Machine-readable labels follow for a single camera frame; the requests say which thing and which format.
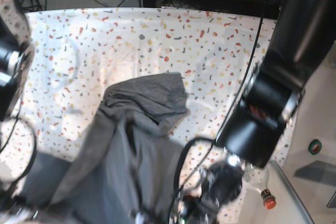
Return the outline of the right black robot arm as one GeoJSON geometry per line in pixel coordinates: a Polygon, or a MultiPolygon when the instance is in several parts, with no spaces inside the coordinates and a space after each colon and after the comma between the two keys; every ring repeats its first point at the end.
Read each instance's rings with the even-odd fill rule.
{"type": "Polygon", "coordinates": [[[1,0],[1,122],[11,115],[23,92],[34,51],[19,0],[1,0]]]}

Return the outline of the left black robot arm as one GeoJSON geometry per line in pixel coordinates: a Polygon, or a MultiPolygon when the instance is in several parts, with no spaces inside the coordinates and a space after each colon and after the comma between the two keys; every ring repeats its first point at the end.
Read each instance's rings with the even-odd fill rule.
{"type": "Polygon", "coordinates": [[[198,197],[179,177],[191,144],[178,160],[175,195],[167,223],[216,223],[222,206],[235,201],[249,168],[263,169],[290,120],[304,88],[335,41],[335,0],[286,0],[262,63],[248,67],[213,147],[223,160],[200,173],[198,197]]]}

